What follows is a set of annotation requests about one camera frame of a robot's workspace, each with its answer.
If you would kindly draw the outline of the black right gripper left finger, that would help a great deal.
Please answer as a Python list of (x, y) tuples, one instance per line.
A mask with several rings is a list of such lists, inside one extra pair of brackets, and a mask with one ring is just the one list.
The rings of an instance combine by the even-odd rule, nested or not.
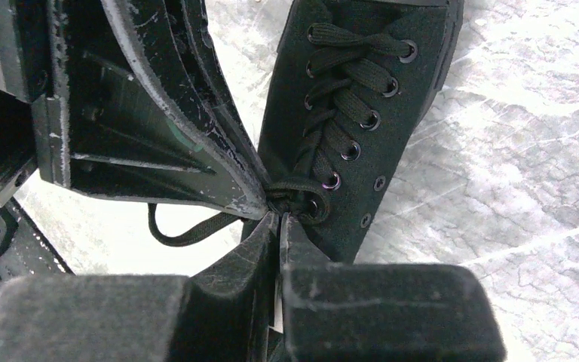
[(182, 275), (46, 275), (0, 289), (0, 361), (264, 361), (278, 218)]

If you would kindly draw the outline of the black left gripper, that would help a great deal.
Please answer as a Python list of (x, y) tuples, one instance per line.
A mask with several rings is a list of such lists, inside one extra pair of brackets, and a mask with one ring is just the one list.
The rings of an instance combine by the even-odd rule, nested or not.
[(33, 104), (52, 87), (47, 1), (0, 1), (0, 207), (35, 172)]

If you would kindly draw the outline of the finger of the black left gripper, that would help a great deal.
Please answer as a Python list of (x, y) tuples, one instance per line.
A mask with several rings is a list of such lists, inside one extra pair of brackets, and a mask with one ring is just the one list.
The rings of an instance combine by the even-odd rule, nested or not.
[(264, 186), (271, 183), (238, 114), (208, 30), (207, 9), (201, 0), (165, 1), (176, 49), (192, 84), (209, 103), (236, 150)]
[(41, 178), (92, 198), (247, 219), (263, 184), (202, 100), (165, 1), (48, 1), (52, 87), (32, 107)]

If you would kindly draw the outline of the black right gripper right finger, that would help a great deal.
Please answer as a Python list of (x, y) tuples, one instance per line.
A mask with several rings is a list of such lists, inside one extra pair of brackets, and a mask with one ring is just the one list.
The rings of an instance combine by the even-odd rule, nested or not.
[(505, 360), (492, 307), (469, 269), (332, 262), (290, 215), (279, 239), (287, 360)]

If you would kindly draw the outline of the black canvas sneaker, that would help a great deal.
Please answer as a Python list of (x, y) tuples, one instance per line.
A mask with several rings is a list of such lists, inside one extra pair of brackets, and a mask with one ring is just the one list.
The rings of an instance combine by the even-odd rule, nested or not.
[(357, 85), (355, 94), (381, 116), (374, 130), (344, 120), (340, 127), (361, 147), (361, 155), (346, 161), (323, 145), (327, 159), (342, 177), (331, 193), (331, 212), (316, 225), (303, 226), (308, 239), (333, 262), (353, 262), (378, 210), (406, 144), (429, 110), (446, 79), (461, 29), (461, 1), (294, 1), (277, 47), (259, 136), (258, 154), (271, 184), (289, 176), (295, 167), (305, 122), (307, 92), (329, 77), (308, 76), (306, 65), (319, 46), (309, 42), (312, 23), (331, 23), (359, 35), (387, 33), (417, 44), (410, 63), (395, 56), (368, 54), (368, 60), (386, 68), (400, 86), (384, 98)]

